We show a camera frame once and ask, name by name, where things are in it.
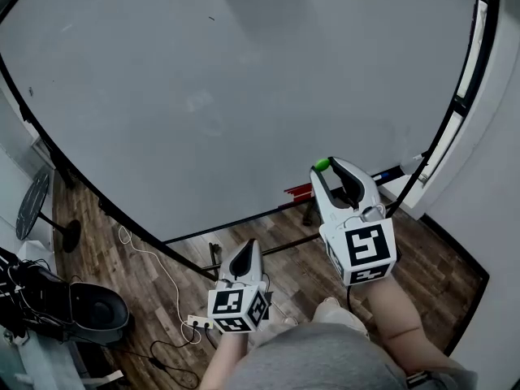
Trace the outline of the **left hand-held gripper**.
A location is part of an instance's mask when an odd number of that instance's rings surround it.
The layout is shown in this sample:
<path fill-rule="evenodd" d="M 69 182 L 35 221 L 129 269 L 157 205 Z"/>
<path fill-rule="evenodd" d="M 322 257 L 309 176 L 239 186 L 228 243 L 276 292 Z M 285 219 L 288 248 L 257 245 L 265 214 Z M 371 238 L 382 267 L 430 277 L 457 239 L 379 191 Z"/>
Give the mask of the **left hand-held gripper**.
<path fill-rule="evenodd" d="M 257 331 L 270 305 L 262 273 L 262 251 L 256 239 L 239 244 L 223 260 L 219 278 L 243 284 L 224 284 L 208 292 L 207 317 L 222 333 Z"/>

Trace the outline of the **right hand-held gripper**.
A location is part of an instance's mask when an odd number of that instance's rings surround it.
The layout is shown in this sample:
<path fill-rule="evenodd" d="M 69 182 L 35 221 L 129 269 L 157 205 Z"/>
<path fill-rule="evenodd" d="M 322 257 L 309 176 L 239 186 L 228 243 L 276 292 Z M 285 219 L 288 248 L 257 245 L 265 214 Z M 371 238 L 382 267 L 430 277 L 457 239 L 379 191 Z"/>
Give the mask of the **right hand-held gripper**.
<path fill-rule="evenodd" d="M 381 280 L 390 275 L 397 262 L 397 245 L 392 220 L 385 217 L 384 207 L 361 205 L 369 189 L 379 193 L 377 185 L 352 163 L 328 159 L 342 183 L 336 197 L 322 173 L 310 168 L 310 182 L 324 222 L 319 233 L 327 256 L 346 287 Z M 339 223 L 338 212 L 347 208 L 363 212 Z"/>

